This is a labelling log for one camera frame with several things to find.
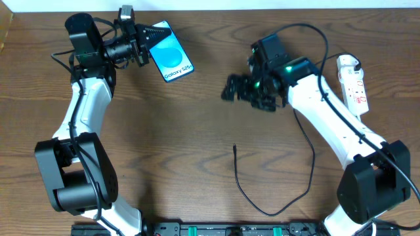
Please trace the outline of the blue screen Galaxy smartphone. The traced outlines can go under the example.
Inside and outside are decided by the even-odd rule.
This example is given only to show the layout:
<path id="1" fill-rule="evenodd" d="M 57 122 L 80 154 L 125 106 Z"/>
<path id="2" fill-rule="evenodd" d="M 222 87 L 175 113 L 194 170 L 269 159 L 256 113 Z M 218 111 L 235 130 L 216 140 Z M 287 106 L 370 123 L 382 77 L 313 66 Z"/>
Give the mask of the blue screen Galaxy smartphone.
<path id="1" fill-rule="evenodd" d="M 168 28 L 170 36 L 150 49 L 152 58 L 163 80 L 170 83 L 194 72 L 195 68 L 184 51 L 177 36 L 167 21 L 154 24 L 158 28 Z"/>

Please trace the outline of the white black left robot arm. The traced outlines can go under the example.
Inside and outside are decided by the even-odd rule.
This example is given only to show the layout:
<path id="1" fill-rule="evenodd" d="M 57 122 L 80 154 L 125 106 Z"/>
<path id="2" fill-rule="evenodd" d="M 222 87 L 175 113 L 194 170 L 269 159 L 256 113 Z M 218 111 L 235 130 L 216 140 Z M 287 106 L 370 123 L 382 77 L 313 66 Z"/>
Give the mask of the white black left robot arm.
<path id="1" fill-rule="evenodd" d="M 90 218 L 111 235 L 153 235 L 153 227 L 120 194 L 117 174 L 100 141 L 116 72 L 130 62 L 144 66 L 150 49 L 170 36 L 169 28 L 135 22 L 121 10 L 110 22 L 112 38 L 100 33 L 99 19 L 77 13 L 65 22 L 72 43 L 69 61 L 72 99 L 60 128 L 38 142 L 34 153 L 51 206 Z"/>

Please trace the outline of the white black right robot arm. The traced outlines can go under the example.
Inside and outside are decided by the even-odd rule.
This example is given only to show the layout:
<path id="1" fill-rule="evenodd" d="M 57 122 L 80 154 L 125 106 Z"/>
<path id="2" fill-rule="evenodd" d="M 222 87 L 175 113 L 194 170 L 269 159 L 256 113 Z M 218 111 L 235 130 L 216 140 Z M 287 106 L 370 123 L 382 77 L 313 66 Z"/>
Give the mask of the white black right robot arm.
<path id="1" fill-rule="evenodd" d="M 330 145 L 344 174 L 337 190 L 339 206 L 324 220 L 330 235 L 354 235 L 379 216 L 408 200 L 410 152 L 401 142 L 386 142 L 330 92 L 320 68 L 308 58 L 291 59 L 277 35 L 252 45 L 249 75 L 232 74 L 223 100 L 245 100 L 254 108 L 276 110 L 276 100 L 303 114 Z"/>

